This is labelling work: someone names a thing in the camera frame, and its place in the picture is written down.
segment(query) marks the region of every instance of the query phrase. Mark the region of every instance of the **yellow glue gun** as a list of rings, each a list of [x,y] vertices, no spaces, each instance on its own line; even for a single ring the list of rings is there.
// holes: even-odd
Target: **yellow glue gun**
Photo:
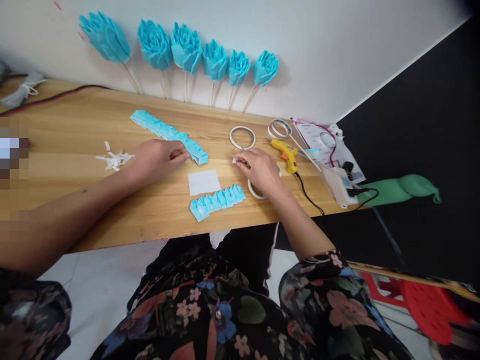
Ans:
[[[288,168],[286,170],[289,174],[295,174],[298,171],[297,162],[295,161],[295,155],[298,154],[299,150],[296,147],[290,146],[287,143],[266,137],[265,138],[270,145],[277,150],[281,151],[280,157],[286,160]]]

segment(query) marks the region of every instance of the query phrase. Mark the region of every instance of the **hand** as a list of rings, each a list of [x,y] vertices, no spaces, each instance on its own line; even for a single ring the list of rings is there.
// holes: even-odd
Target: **hand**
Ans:
[[[181,141],[152,139],[135,150],[127,172],[133,185],[142,188],[166,178],[182,165],[190,154]]]
[[[267,197],[270,198],[285,189],[279,176],[277,163],[265,151],[251,148],[238,153],[235,157],[249,163],[250,168],[243,162],[237,162],[236,165]]]

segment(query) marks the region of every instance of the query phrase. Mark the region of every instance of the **tape roll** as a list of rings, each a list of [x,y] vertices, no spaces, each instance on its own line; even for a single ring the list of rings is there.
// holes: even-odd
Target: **tape roll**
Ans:
[[[282,176],[282,169],[280,168],[280,166],[277,164],[278,166],[278,175],[279,176]],[[248,180],[248,190],[250,190],[250,193],[252,194],[252,196],[255,198],[255,199],[258,199],[258,200],[263,200],[263,199],[266,199],[267,197],[265,195],[258,195],[253,187],[252,187],[252,183],[250,182],[250,180]]]
[[[236,131],[238,131],[238,130],[245,130],[246,132],[250,133],[251,138],[252,138],[250,145],[248,145],[248,146],[240,146],[240,145],[238,145],[238,144],[235,142],[235,140],[234,140],[234,138],[233,138],[232,135],[234,134],[234,132],[236,132]],[[246,126],[235,126],[232,130],[230,130],[230,135],[229,135],[229,136],[230,136],[230,142],[231,142],[231,144],[232,144],[234,147],[236,147],[237,149],[240,149],[240,150],[248,150],[248,149],[252,148],[252,147],[255,145],[255,140],[256,140],[255,134],[254,134],[254,132],[253,132],[251,129],[249,129],[249,128],[246,127]]]
[[[285,130],[285,134],[282,134],[281,132],[279,132],[275,127],[274,125],[280,125],[280,127],[282,127],[284,130]],[[274,118],[269,124],[268,124],[268,134],[274,138],[274,139],[277,139],[277,140],[283,140],[283,139],[286,139],[288,138],[291,134],[292,134],[292,128],[290,127],[290,125],[285,121],[285,120],[282,120],[280,118]]]

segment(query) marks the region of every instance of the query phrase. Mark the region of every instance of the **floral blouse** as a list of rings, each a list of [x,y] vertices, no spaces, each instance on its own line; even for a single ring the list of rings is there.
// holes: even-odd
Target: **floral blouse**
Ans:
[[[284,274],[281,306],[214,250],[194,247],[145,275],[131,310],[92,359],[379,359],[412,356],[336,250]],[[0,270],[0,353],[55,359],[70,345],[60,284]]]

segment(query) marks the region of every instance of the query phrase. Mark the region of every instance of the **black cable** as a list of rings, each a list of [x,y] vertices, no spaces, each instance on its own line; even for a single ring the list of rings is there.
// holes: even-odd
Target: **black cable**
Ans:
[[[6,78],[7,79],[13,79],[13,78],[21,78],[21,77],[26,77],[28,74],[7,74]]]
[[[106,87],[106,86],[102,86],[102,85],[82,85],[82,86],[79,86],[79,87],[76,87],[72,90],[67,90],[67,91],[63,91],[63,92],[60,92],[56,95],[53,95],[53,96],[50,96],[50,97],[47,97],[45,99],[42,99],[42,100],[38,100],[38,101],[32,101],[32,102],[29,102],[29,103],[26,103],[26,104],[23,104],[23,105],[20,105],[18,107],[15,107],[13,109],[10,109],[10,110],[7,110],[7,111],[4,111],[4,112],[0,112],[0,117],[3,117],[3,116],[6,116],[6,115],[10,115],[12,113],[16,113],[18,111],[22,111],[24,109],[27,109],[27,108],[30,108],[32,106],[35,106],[35,105],[39,105],[39,104],[43,104],[43,103],[48,103],[52,100],[55,100],[55,99],[58,99],[58,98],[61,98],[67,94],[71,94],[71,93],[76,93],[82,89],[85,89],[85,88],[102,88],[102,89],[107,89],[107,90],[112,90],[111,88],[109,87]]]
[[[320,206],[318,206],[316,203],[314,203],[314,202],[312,201],[312,199],[309,198],[309,196],[307,195],[307,192],[305,191],[304,182],[302,181],[302,178],[300,177],[300,174],[298,173],[298,171],[297,171],[297,172],[294,172],[293,174],[298,178],[298,180],[300,180],[301,190],[303,191],[303,194],[304,194],[305,197],[308,199],[308,201],[311,202],[314,207],[316,207],[318,210],[320,210],[320,212],[321,212],[322,215],[325,215],[325,211],[323,211],[323,209],[322,209]]]
[[[366,191],[375,191],[376,194],[373,195],[372,197],[368,198],[367,200],[365,200],[364,202],[362,202],[357,208],[355,208],[353,211],[355,210],[358,210],[360,209],[362,206],[365,206],[366,203],[372,201],[373,199],[376,199],[379,195],[380,195],[380,191],[378,191],[377,189],[374,189],[374,188],[364,188],[365,192]]]

